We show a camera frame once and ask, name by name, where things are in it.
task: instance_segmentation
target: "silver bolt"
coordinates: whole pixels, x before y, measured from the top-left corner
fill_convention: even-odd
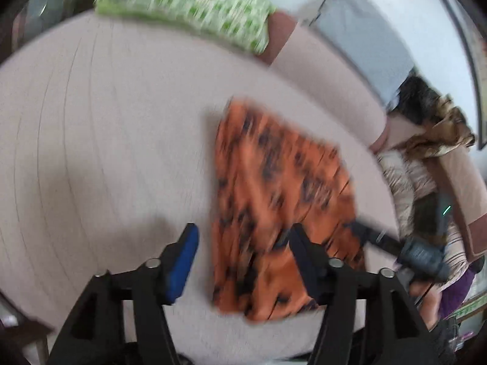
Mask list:
[[[385,278],[393,278],[395,275],[394,270],[388,268],[382,268],[380,270],[380,274],[383,275]]]
[[[108,270],[107,269],[99,269],[96,271],[96,273],[94,274],[95,277],[101,277],[101,276],[104,276],[108,273]]]
[[[343,261],[341,259],[338,259],[338,258],[331,258],[328,263],[330,264],[330,266],[332,268],[341,268],[343,266]]]
[[[161,261],[159,258],[150,258],[145,262],[145,266],[147,266],[149,269],[157,268],[160,264]]]

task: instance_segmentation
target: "folded orange fabric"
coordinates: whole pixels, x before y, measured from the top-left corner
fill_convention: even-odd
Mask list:
[[[264,321],[316,307],[288,246],[295,222],[330,256],[363,267],[359,241],[343,228],[355,204],[336,147],[233,99],[218,127],[215,162],[213,302],[220,311]]]

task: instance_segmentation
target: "black cable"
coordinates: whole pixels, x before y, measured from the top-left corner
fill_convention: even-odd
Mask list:
[[[428,289],[425,291],[424,294],[422,294],[419,299],[415,302],[415,306],[419,306],[421,304],[421,302],[423,302],[423,299],[425,298],[425,296],[428,294],[429,290],[431,290],[431,288],[433,288],[433,285],[434,283],[431,283],[428,287]]]

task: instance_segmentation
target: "human hand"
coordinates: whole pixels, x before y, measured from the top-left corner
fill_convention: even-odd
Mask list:
[[[416,282],[412,283],[409,288],[409,294],[412,297],[422,296],[429,288],[430,283]],[[438,323],[438,311],[440,309],[441,292],[439,288],[434,285],[423,298],[423,302],[419,306],[419,314],[426,324],[428,330],[432,330]]]

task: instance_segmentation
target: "person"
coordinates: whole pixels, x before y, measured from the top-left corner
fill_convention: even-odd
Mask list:
[[[421,297],[429,288],[430,283],[415,282],[410,286],[412,297]],[[439,315],[441,291],[432,286],[419,305],[418,311],[426,327],[430,331],[441,365],[454,365],[455,353],[450,348],[447,337],[447,322]]]

